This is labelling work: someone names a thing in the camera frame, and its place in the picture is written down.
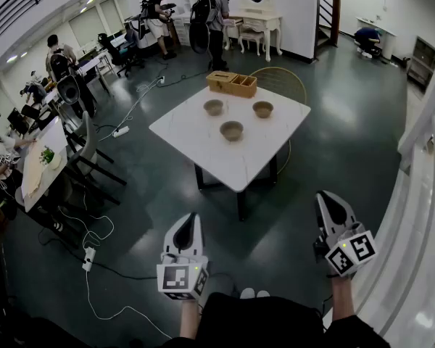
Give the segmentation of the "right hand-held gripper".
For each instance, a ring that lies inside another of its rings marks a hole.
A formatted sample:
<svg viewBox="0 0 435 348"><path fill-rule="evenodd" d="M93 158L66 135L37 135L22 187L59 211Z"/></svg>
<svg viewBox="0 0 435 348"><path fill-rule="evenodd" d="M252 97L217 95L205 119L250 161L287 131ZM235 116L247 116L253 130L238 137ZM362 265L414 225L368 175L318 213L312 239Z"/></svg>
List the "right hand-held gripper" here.
<svg viewBox="0 0 435 348"><path fill-rule="evenodd" d="M325 260L333 276L349 276L377 256L372 233L362 223L354 223L352 207L340 196L330 191L317 192L315 210L318 226L324 235L313 244L315 259L316 262ZM335 224L353 225L341 235L334 236Z"/></svg>

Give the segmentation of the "person's black clothing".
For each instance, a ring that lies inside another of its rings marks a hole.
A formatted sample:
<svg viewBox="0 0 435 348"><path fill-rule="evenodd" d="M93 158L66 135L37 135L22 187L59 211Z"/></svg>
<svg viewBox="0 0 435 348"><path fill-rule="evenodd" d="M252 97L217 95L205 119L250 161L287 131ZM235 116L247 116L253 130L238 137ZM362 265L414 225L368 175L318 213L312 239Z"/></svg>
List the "person's black clothing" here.
<svg viewBox="0 0 435 348"><path fill-rule="evenodd" d="M356 315L323 328L318 312L281 298L209 296L196 337L176 337L159 348L391 348Z"/></svg>

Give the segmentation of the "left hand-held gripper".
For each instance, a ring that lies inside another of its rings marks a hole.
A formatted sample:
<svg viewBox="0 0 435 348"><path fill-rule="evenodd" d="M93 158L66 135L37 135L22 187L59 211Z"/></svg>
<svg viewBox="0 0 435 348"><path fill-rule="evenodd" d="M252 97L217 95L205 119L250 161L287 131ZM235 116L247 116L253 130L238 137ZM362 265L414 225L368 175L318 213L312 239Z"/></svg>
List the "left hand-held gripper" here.
<svg viewBox="0 0 435 348"><path fill-rule="evenodd" d="M178 251L202 251L202 223L196 212L177 220L165 235L165 248ZM195 300L201 297L209 278L206 256L162 253L157 265L157 289L172 300Z"/></svg>

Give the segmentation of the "white ornate vanity desk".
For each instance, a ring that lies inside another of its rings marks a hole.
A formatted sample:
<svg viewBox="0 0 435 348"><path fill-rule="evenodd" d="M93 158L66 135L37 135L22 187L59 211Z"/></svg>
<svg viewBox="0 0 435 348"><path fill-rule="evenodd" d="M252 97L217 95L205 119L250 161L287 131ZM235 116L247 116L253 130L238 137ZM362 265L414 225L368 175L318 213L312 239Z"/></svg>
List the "white ornate vanity desk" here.
<svg viewBox="0 0 435 348"><path fill-rule="evenodd" d="M245 25L257 32L263 32L265 35L265 60L269 62L271 35L275 32L275 48L278 55L282 55L281 51L281 15L275 13L256 13L249 11L240 11L230 14L230 17L224 19L224 39L225 50L230 49L230 38L228 36L228 29L235 29L237 32L237 40L239 37L239 27Z"/></svg>

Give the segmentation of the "black office chair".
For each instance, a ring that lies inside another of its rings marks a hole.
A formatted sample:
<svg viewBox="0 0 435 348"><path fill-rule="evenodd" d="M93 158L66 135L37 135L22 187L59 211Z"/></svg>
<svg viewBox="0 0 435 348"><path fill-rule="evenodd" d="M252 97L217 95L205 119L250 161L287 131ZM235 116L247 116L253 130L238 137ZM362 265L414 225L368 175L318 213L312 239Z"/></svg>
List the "black office chair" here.
<svg viewBox="0 0 435 348"><path fill-rule="evenodd" d="M117 71L117 76L120 78L121 73L125 73L125 77L128 77L128 73L132 67L144 68L144 60L139 54L139 50L135 43L129 43L124 49L116 49L111 41L108 39L106 33L100 33L98 35L98 42L106 49L112 57L112 64L120 67Z"/></svg>

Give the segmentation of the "beige ceramic bowl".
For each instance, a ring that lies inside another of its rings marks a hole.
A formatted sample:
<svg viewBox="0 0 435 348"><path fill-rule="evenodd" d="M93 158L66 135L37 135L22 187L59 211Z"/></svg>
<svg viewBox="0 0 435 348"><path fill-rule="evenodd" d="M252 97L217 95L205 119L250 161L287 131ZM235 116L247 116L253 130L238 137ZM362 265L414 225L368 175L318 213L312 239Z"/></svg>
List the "beige ceramic bowl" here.
<svg viewBox="0 0 435 348"><path fill-rule="evenodd" d="M203 108L209 116L218 116L223 111L223 102L219 99L210 99L204 103Z"/></svg>
<svg viewBox="0 0 435 348"><path fill-rule="evenodd" d="M241 139L244 127L240 122L227 121L220 126L220 133L225 140L234 142Z"/></svg>
<svg viewBox="0 0 435 348"><path fill-rule="evenodd" d="M257 101L253 104L252 109L258 118L266 119L271 116L273 105L268 101Z"/></svg>

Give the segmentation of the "woven wicker basket box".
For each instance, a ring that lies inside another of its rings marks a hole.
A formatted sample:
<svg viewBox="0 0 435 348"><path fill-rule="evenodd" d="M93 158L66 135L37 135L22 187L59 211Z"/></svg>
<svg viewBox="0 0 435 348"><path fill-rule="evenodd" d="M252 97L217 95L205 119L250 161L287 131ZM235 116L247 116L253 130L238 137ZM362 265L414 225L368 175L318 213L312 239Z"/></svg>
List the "woven wicker basket box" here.
<svg viewBox="0 0 435 348"><path fill-rule="evenodd" d="M251 75L214 71L206 79L210 90L217 93L250 99L257 92L257 79Z"/></svg>

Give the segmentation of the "white side table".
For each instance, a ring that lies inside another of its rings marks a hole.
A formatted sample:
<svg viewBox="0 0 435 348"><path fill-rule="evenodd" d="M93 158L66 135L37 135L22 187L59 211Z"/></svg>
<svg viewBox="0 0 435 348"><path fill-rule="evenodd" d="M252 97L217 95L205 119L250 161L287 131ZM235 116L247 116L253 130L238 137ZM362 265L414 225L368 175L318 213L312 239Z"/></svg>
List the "white side table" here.
<svg viewBox="0 0 435 348"><path fill-rule="evenodd" d="M54 159L49 164L41 158L46 148L54 153ZM54 118L36 136L36 142L28 146L21 188L26 212L33 208L66 167L66 148L65 130L59 117Z"/></svg>

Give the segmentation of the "white marble table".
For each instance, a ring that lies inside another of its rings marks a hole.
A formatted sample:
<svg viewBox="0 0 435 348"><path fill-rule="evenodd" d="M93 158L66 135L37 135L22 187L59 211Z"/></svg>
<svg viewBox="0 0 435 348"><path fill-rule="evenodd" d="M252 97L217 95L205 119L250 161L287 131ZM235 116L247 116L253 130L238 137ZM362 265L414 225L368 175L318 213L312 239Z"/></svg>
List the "white marble table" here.
<svg viewBox="0 0 435 348"><path fill-rule="evenodd" d="M240 221L244 221L247 216L247 205L246 205L246 192L248 188L256 189L266 186L274 186L278 181L278 163L277 156L274 155L273 158L268 163L269 176L265 178L255 178L249 183L249 185L240 192L236 192L236 202L237 211ZM221 189L226 187L226 185L220 181L215 183L205 183L203 169L198 165L194 164L196 183L198 189L201 191L203 189Z"/></svg>

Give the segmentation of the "wooden staircase with black rail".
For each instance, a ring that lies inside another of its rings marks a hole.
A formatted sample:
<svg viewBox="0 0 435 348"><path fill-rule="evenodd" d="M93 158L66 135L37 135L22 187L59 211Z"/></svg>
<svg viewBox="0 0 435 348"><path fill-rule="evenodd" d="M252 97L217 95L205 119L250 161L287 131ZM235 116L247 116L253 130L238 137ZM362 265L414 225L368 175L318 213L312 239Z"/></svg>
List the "wooden staircase with black rail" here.
<svg viewBox="0 0 435 348"><path fill-rule="evenodd" d="M317 0L315 54L324 46L337 46L341 0Z"/></svg>

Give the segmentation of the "person's right forearm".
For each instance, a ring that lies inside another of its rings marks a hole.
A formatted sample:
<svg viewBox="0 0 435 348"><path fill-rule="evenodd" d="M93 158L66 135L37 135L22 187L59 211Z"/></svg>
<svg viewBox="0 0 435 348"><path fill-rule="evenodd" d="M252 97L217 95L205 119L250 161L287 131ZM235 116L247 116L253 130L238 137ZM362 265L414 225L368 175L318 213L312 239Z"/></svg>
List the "person's right forearm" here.
<svg viewBox="0 0 435 348"><path fill-rule="evenodd" d="M332 321L351 317L355 314L352 298L352 281L350 277L331 278Z"/></svg>

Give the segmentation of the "person's left forearm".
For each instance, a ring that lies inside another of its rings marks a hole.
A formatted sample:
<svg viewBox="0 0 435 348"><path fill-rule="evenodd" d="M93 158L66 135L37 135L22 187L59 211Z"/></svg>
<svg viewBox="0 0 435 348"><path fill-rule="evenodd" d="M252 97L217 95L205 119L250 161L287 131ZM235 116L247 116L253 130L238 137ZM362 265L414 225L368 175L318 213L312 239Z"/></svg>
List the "person's left forearm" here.
<svg viewBox="0 0 435 348"><path fill-rule="evenodd" d="M181 305L180 337L195 339L199 323L199 303L196 300L183 300Z"/></svg>

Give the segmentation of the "white ornate stool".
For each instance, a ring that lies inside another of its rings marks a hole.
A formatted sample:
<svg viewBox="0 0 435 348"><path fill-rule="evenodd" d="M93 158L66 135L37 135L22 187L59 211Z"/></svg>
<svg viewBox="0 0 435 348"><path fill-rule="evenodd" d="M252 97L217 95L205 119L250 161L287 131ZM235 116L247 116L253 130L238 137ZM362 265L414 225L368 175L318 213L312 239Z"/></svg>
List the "white ornate stool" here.
<svg viewBox="0 0 435 348"><path fill-rule="evenodd" d="M257 56L260 56L260 44L262 44L262 51L265 52L265 35L263 32L257 32L251 28L246 27L245 25L241 25L239 27L238 43L241 47L242 54L245 52L244 41L247 42L248 49L250 42L255 42Z"/></svg>

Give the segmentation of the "grey dining chair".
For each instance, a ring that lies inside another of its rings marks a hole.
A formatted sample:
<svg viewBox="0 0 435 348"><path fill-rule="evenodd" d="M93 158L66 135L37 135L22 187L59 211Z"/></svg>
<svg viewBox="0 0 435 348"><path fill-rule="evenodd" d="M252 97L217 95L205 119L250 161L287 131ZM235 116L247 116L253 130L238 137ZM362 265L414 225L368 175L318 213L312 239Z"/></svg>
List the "grey dining chair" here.
<svg viewBox="0 0 435 348"><path fill-rule="evenodd" d="M115 205L120 205L118 199L114 198L111 194L99 188L94 183L95 180L91 175L95 170L114 182L123 186L127 185L127 182L122 178L117 177L115 174L99 165L99 157L111 164L114 164L115 161L98 148L99 142L96 135L96 128L88 112L83 112L81 125L76 130L69 132L66 127L64 127L63 130L66 141L72 151L68 158L65 172L70 178L93 194L98 201L108 201Z"/></svg>

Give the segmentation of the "green potted plant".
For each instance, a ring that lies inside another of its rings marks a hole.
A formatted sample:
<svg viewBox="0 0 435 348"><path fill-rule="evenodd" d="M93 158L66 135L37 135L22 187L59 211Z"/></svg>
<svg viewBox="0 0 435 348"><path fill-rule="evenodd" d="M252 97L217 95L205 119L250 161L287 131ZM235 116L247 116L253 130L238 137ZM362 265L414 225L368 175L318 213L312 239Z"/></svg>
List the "green potted plant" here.
<svg viewBox="0 0 435 348"><path fill-rule="evenodd" d="M46 147L40 156L40 162L43 166L47 166L51 170L56 170L61 164L62 157L60 154L54 152L49 147Z"/></svg>

